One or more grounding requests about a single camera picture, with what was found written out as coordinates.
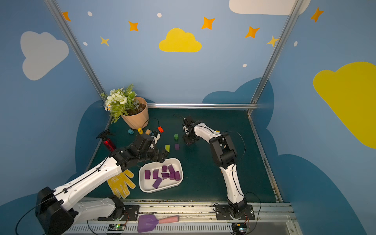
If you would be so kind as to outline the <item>purple brick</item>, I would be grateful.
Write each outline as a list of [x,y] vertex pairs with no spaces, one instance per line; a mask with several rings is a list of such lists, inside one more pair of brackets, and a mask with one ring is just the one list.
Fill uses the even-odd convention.
[[152,175],[153,175],[153,179],[158,179],[159,178],[159,170],[154,169],[153,172],[152,172]]
[[152,185],[153,188],[154,188],[154,189],[158,189],[159,186],[160,186],[160,184],[162,183],[162,181],[163,181],[163,178],[158,177],[158,178],[156,179],[156,181],[154,182],[154,184]]
[[150,178],[151,178],[151,171],[145,170],[145,180],[150,180]]

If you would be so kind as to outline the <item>dark purple block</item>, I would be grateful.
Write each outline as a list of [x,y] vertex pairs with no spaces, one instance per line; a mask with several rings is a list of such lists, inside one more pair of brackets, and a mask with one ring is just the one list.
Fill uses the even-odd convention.
[[166,173],[166,172],[162,172],[161,175],[162,175],[162,178],[163,178],[163,179],[167,179],[167,178],[170,177],[170,176],[169,176],[169,173]]

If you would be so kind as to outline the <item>white plastic storage bin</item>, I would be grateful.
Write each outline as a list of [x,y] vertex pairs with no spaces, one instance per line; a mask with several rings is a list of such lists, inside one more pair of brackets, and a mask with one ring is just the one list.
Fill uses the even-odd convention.
[[[180,171],[181,180],[175,181],[175,179],[170,180],[170,178],[163,179],[159,188],[154,189],[152,185],[154,184],[156,179],[153,179],[152,172],[153,172],[154,169],[158,169],[159,170],[159,177],[162,178],[162,175],[161,175],[162,166],[164,166],[164,165],[166,165],[166,166],[173,165],[175,172]],[[150,180],[145,180],[145,170],[151,171]],[[184,179],[183,168],[182,168],[181,162],[176,158],[167,159],[163,163],[158,163],[158,162],[148,163],[148,164],[145,164],[143,167],[141,167],[140,170],[139,170],[139,187],[140,187],[141,191],[143,191],[144,193],[154,193],[154,192],[170,189],[170,188],[173,188],[173,187],[177,187],[182,183],[183,179]]]

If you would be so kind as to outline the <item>purple arch block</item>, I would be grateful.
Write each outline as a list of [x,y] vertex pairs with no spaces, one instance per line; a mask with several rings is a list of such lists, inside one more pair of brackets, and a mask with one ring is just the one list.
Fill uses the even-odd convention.
[[169,171],[170,174],[172,174],[172,173],[175,172],[174,167],[173,167],[172,164],[170,164],[167,168],[168,168],[168,171]]

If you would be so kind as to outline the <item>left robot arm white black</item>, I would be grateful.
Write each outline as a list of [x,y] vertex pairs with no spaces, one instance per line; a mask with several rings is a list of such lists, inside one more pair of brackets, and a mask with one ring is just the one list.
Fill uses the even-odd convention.
[[35,216],[45,234],[61,235],[73,224],[91,219],[121,220],[129,216],[125,205],[115,195],[98,201],[82,203],[91,191],[138,163],[164,162],[168,152],[157,149],[161,134],[139,134],[127,147],[112,151],[97,166],[55,189],[46,187],[38,192]]

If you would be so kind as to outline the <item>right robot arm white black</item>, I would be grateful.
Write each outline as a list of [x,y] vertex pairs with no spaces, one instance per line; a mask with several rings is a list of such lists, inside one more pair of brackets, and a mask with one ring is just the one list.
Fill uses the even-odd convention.
[[192,117],[183,118],[183,139],[186,145],[191,145],[203,139],[211,149],[212,159],[224,177],[229,211],[233,218],[238,218],[247,209],[247,199],[243,193],[237,172],[238,154],[228,132],[217,132],[205,123],[194,121]]

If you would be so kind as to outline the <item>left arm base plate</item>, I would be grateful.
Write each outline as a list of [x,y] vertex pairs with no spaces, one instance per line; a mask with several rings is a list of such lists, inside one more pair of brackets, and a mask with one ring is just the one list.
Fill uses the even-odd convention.
[[116,206],[108,217],[99,217],[98,221],[136,221],[139,209],[139,205]]

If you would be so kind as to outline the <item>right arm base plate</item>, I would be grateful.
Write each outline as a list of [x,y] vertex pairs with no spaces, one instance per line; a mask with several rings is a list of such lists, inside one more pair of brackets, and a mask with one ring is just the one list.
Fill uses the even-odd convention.
[[244,210],[234,211],[229,205],[214,204],[213,210],[217,220],[255,220],[252,205],[247,205]]

